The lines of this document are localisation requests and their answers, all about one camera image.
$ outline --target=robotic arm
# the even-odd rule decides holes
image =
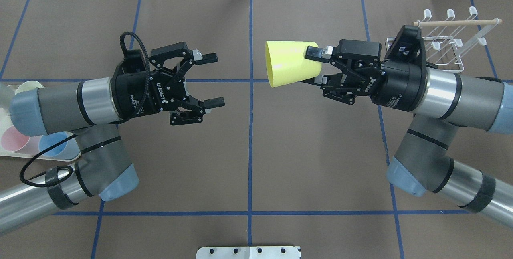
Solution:
[[[136,38],[142,51],[126,49],[127,34]],[[197,100],[187,91],[185,80],[194,64],[217,62],[215,53],[202,55],[181,42],[154,49],[148,57],[132,33],[121,35],[121,49],[124,58],[112,78],[33,89],[18,93],[11,101],[11,120],[20,133],[37,136],[71,131],[82,158],[29,180],[24,180],[22,171],[24,184],[0,193],[0,235],[88,197],[100,195],[110,201],[132,191],[139,179],[117,124],[160,111],[170,112],[171,125],[200,123],[211,109],[224,106],[223,98]],[[178,65],[163,67],[166,60],[176,57],[182,58]],[[150,62],[154,71],[149,71]]]
[[[341,70],[302,82],[349,105],[357,96],[415,114],[387,171],[390,183],[422,196],[440,193],[469,212],[513,228],[513,186],[445,153],[460,126],[513,133],[513,87],[495,78],[473,78],[426,63],[421,29],[403,26],[380,61],[381,44],[341,40],[336,47],[309,46],[305,58]]]

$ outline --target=pink cup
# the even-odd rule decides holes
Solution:
[[[0,144],[8,152],[35,155],[39,153],[39,140],[41,136],[28,137],[20,133],[14,126],[9,127],[2,134]]]

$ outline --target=cup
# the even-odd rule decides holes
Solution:
[[[0,83],[0,107],[3,109],[9,109],[13,97],[14,91],[6,84]]]
[[[314,42],[267,41],[265,60],[271,87],[299,82],[318,76],[322,63],[305,58],[306,48]]]
[[[69,137],[70,134],[66,132],[53,133],[50,135],[42,136],[39,141],[39,152],[44,149],[57,144],[58,142]],[[80,153],[77,141],[73,138],[67,142],[60,144],[59,146],[47,151],[43,155],[46,157],[58,159],[58,160],[71,160],[75,159]]]
[[[0,144],[8,152],[35,155],[39,153],[39,142],[41,136],[29,137],[20,133],[16,127],[10,126],[2,134]]]
[[[18,87],[15,94],[21,93],[22,91],[30,91],[31,89],[36,89],[36,88],[42,89],[44,87],[38,81],[26,81]]]

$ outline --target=white tray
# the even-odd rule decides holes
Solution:
[[[8,87],[13,89],[13,91],[16,91],[16,89],[19,87],[19,85],[9,85]],[[0,108],[0,134],[3,134],[11,126],[12,126],[12,122],[11,122],[11,118],[9,117],[9,115],[7,113],[7,110]],[[29,158],[29,159],[33,157],[33,155],[19,154],[19,153],[6,151],[4,148],[2,148],[2,146],[0,146],[0,156]],[[62,162],[73,162],[76,159],[78,159],[79,157],[80,157],[80,153],[77,155],[77,157],[75,157],[74,159],[71,159],[71,160],[61,160],[61,159],[55,159],[53,157],[46,157],[46,156],[41,156],[41,157],[39,157],[39,159],[62,161]]]

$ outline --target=robotiq logo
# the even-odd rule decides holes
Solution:
[[[372,85],[374,84],[374,82],[376,82],[377,79],[375,78],[370,78],[370,82],[369,84],[367,85],[367,87],[365,87],[365,89],[363,90],[365,93],[368,93],[370,88],[372,87]]]
[[[159,95],[161,96],[161,103],[169,103],[164,96],[164,91],[162,91],[162,85],[157,83],[157,90],[159,91]]]

